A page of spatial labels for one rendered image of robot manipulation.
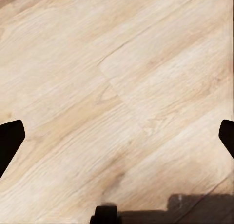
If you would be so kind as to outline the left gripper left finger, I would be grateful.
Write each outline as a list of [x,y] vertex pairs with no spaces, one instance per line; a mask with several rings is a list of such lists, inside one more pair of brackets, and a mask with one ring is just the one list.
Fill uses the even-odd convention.
[[25,138],[21,120],[0,125],[0,178]]

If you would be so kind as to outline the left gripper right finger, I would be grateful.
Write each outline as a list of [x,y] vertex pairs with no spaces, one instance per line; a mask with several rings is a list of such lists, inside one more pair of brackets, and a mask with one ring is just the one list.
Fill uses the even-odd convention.
[[218,136],[234,159],[234,122],[224,119]]

